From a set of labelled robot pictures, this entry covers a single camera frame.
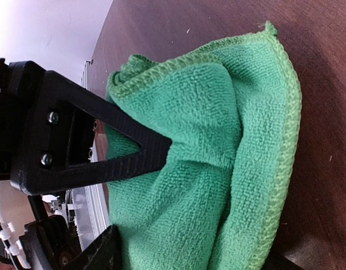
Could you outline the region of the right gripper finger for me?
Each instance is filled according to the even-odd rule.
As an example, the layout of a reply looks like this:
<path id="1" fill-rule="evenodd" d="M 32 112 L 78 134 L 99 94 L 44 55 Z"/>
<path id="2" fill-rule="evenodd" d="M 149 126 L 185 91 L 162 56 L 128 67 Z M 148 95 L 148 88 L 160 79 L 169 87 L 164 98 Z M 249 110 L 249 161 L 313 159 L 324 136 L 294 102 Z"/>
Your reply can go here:
<path id="1" fill-rule="evenodd" d="M 122 269 L 122 240 L 116 225 L 109 226 L 64 269 Z"/>

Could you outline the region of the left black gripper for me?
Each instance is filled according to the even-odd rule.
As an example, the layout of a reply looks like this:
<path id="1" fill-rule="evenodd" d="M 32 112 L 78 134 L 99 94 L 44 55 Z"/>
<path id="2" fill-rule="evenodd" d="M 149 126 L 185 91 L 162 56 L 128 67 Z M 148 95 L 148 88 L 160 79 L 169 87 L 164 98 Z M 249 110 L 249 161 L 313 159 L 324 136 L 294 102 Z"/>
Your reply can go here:
<path id="1" fill-rule="evenodd" d="M 92 163 L 99 120 L 137 144 L 131 154 Z M 0 58 L 0 181 L 39 195 L 161 170 L 171 140 L 32 61 Z"/>

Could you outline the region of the green microfiber towel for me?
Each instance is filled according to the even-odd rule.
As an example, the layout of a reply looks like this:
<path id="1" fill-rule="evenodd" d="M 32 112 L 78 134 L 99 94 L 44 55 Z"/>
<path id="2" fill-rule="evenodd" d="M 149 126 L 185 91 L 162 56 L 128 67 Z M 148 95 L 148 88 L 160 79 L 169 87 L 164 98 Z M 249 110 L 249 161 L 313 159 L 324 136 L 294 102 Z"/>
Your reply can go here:
<path id="1" fill-rule="evenodd" d="M 110 182 L 124 269 L 261 269 L 298 143 L 302 94 L 267 22 L 163 63 L 132 55 L 106 98 L 170 138 L 158 172 Z"/>

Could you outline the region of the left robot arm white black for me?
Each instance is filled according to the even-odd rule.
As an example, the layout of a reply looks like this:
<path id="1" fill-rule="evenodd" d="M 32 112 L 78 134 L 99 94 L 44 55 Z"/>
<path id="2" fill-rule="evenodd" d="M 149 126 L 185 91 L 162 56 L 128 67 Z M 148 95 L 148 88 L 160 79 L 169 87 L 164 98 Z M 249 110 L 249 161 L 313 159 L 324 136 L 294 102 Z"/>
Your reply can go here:
<path id="1" fill-rule="evenodd" d="M 90 162 L 96 120 L 134 141 L 138 151 Z M 0 239 L 14 267 L 122 269 L 117 226 L 82 250 L 64 218 L 47 215 L 42 196 L 161 170 L 170 145 L 57 72 L 0 58 Z"/>

